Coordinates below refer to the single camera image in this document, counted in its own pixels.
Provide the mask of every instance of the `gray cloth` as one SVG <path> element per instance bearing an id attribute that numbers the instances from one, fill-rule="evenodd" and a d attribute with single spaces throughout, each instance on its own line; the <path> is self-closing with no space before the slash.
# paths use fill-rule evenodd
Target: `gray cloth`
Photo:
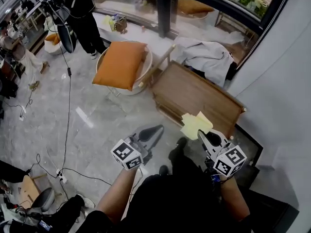
<path id="1" fill-rule="evenodd" d="M 223 87 L 233 58 L 229 51 L 217 42 L 179 37 L 175 40 L 181 55 L 177 62 L 202 71 L 205 77 Z"/>
<path id="2" fill-rule="evenodd" d="M 15 40 L 13 40 L 9 36 L 0 36 L 0 46 L 8 51 L 13 51 L 13 56 L 16 60 L 21 60 L 25 55 L 25 48 L 21 43 L 18 43 L 16 47 L 13 49 L 13 43 Z"/>

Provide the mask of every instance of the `sticky note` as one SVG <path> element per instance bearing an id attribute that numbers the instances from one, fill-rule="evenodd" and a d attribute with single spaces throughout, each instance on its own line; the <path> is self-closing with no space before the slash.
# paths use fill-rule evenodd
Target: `sticky note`
<path id="1" fill-rule="evenodd" d="M 202 112 L 199 112 L 197 116 L 187 113 L 182 115 L 182 118 L 184 126 L 180 131 L 191 140 L 198 139 L 198 130 L 208 133 L 213 128 L 213 124 Z"/>

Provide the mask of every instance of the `electronic device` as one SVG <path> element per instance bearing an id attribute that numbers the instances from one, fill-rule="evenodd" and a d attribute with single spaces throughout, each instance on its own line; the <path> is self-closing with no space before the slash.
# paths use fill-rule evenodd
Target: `electronic device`
<path id="1" fill-rule="evenodd" d="M 70 16 L 70 9 L 65 6 L 65 0 L 43 0 L 44 11 L 57 26 L 61 42 L 67 52 L 73 53 L 76 47 L 77 37 L 71 27 L 66 23 Z"/>
<path id="2" fill-rule="evenodd" d="M 163 125 L 139 127 L 130 136 L 120 140 L 110 152 L 126 170 L 145 165 L 152 158 L 151 149 L 158 143 L 163 132 Z"/>
<path id="3" fill-rule="evenodd" d="M 211 130 L 207 134 L 199 130 L 198 138 L 207 153 L 206 163 L 213 163 L 213 169 L 226 177 L 239 171 L 247 159 L 239 146 L 228 141 L 224 134 L 217 130 Z"/>

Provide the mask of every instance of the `wooden table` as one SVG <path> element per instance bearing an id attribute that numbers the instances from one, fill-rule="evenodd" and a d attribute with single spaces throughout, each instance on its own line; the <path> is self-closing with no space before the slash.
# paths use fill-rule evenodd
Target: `wooden table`
<path id="1" fill-rule="evenodd" d="M 153 84 L 152 92 L 157 108 L 177 123 L 181 124 L 183 114 L 196 116 L 201 111 L 227 138 L 245 111 L 234 97 L 175 61 Z"/>
<path id="2" fill-rule="evenodd" d="M 37 31 L 38 31 L 38 27 L 37 27 L 37 22 L 36 22 L 36 20 L 37 20 L 37 19 L 39 18 L 39 16 L 41 16 L 41 15 L 44 15 L 44 16 L 46 17 L 46 14 L 44 13 L 43 9 L 40 8 L 41 5 L 42 5 L 41 2 L 39 2 L 39 3 L 38 3 L 35 7 L 33 7 L 32 10 L 29 11 L 28 14 L 26 15 L 26 19 L 29 18 L 29 19 L 31 20 L 33 26 L 35 27 L 35 29 L 36 29 Z M 40 14 L 39 14 L 36 18 L 34 18 L 34 17 L 33 17 L 33 13 L 34 13 L 36 10 L 39 10 L 39 11 L 40 11 Z"/>

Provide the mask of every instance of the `cable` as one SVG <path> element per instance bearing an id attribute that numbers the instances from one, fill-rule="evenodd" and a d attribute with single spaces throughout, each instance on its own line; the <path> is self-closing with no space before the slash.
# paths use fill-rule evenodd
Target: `cable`
<path id="1" fill-rule="evenodd" d="M 9 105 L 6 101 L 3 101 L 3 102 L 5 102 L 5 103 L 6 103 L 8 106 L 10 106 L 10 107 L 20 107 L 20 108 L 21 108 L 21 111 L 20 111 L 19 117 L 22 118 L 23 115 L 24 115 L 24 113 L 26 112 L 27 106 L 28 106 L 28 105 L 32 105 L 32 103 L 33 103 L 33 100 L 31 99 L 31 96 L 32 96 L 33 92 L 35 91 L 35 89 L 36 89 L 36 88 L 34 88 L 34 89 L 31 90 L 31 93 L 30 93 L 30 96 L 29 96 L 29 99 L 28 99 L 28 102 L 27 102 L 25 108 L 23 108 L 20 104 L 18 104 L 18 105 Z"/>
<path id="2" fill-rule="evenodd" d="M 224 184 L 224 183 L 226 183 L 228 180 L 230 180 L 231 178 L 233 177 L 233 175 L 232 176 L 230 176 L 229 178 L 227 178 L 226 180 L 224 180 L 224 181 L 220 181 L 220 184 Z"/>
<path id="3" fill-rule="evenodd" d="M 66 61 L 66 58 L 64 56 L 64 52 L 62 50 L 62 46 L 60 45 L 60 39 L 58 38 L 58 35 L 56 34 L 56 37 L 57 39 L 59 40 L 58 44 L 59 44 L 59 47 L 60 47 L 60 50 L 62 51 L 62 54 L 63 54 L 63 57 L 64 57 L 64 60 L 66 62 L 66 65 L 67 65 L 67 72 L 68 72 L 68 76 L 69 76 L 69 105 L 68 105 L 68 121 L 67 121 L 67 131 L 66 131 L 66 139 L 65 139 L 65 154 L 64 154 L 64 162 L 63 162 L 63 166 L 62 166 L 62 170 L 64 169 L 64 166 L 65 166 L 65 162 L 66 162 L 66 153 L 67 153 L 67 139 L 68 139 L 68 131 L 69 131 L 69 120 L 70 120 L 70 94 L 71 94 L 71 69 L 70 67 L 68 66 L 68 63 Z"/>
<path id="4" fill-rule="evenodd" d="M 59 183 L 60 183 L 61 187 L 63 188 L 65 194 L 66 194 L 67 200 L 69 200 L 68 195 L 67 195 L 67 192 L 65 191 L 65 189 L 64 189 L 64 187 L 63 187 L 63 185 L 62 185 L 62 180 L 63 180 L 63 179 L 61 178 L 61 179 L 59 180 Z"/>
<path id="5" fill-rule="evenodd" d="M 47 26 L 48 26 L 48 29 L 49 29 L 49 31 L 51 31 L 51 32 L 53 32 L 53 33 L 57 33 L 57 31 L 53 31 L 53 30 L 51 30 L 50 28 L 49 28 L 49 23 L 48 23 L 48 21 L 47 21 L 47 17 L 45 18 L 45 22 L 47 23 Z"/>
<path id="6" fill-rule="evenodd" d="M 25 200 L 25 201 L 23 201 L 22 203 L 20 203 L 19 204 L 19 206 L 21 206 L 23 203 L 25 203 L 25 202 L 28 202 L 29 203 L 29 205 L 30 205 L 30 207 L 31 207 L 31 203 L 30 203 L 30 201 L 29 200 Z"/>
<path id="7" fill-rule="evenodd" d="M 104 183 L 106 183 L 106 184 L 108 184 L 108 185 L 112 185 L 112 184 L 108 183 L 107 181 L 104 181 L 104 180 L 99 179 L 99 178 L 94 178 L 94 177 L 86 176 L 86 175 L 81 174 L 81 173 L 79 173 L 78 171 L 73 170 L 73 169 L 71 169 L 71 168 L 64 167 L 64 168 L 62 168 L 62 169 L 60 170 L 60 172 L 61 172 L 62 170 L 71 170 L 71 171 L 76 172 L 77 174 L 80 174 L 80 175 L 83 176 L 83 177 L 86 177 L 86 178 L 89 178 L 89 179 L 93 179 L 93 180 L 99 180 L 99 181 L 102 181 L 102 182 L 104 182 Z"/>
<path id="8" fill-rule="evenodd" d="M 59 209 L 62 207 L 62 205 L 63 205 L 64 203 L 66 203 L 66 201 L 65 201 L 65 202 L 62 202 L 62 203 L 60 204 L 60 206 L 58 207 L 58 209 L 56 210 L 56 212 L 59 211 Z"/>
<path id="9" fill-rule="evenodd" d="M 43 166 L 40 165 L 40 162 L 41 162 L 41 156 L 40 156 L 40 154 L 37 154 L 36 160 L 37 160 L 37 163 L 34 163 L 28 171 L 31 171 L 31 169 L 34 167 L 34 165 L 39 165 L 44 171 L 46 171 L 46 173 L 47 173 L 48 175 L 50 175 L 50 176 L 53 177 L 54 179 L 57 179 L 57 176 L 55 177 L 54 175 L 50 174 Z"/>
<path id="10" fill-rule="evenodd" d="M 133 198 L 133 196 L 134 196 L 133 191 L 134 191 L 135 187 L 138 185 L 138 183 L 141 181 L 142 177 L 144 176 L 144 175 L 142 174 L 142 171 L 141 171 L 140 167 L 139 167 L 139 170 L 140 170 L 140 173 L 141 173 L 141 177 L 140 177 L 139 180 L 137 181 L 136 185 L 134 185 L 133 188 L 132 188 L 132 192 L 131 192 L 131 194 L 130 194 L 130 202 L 132 202 L 132 198 Z"/>

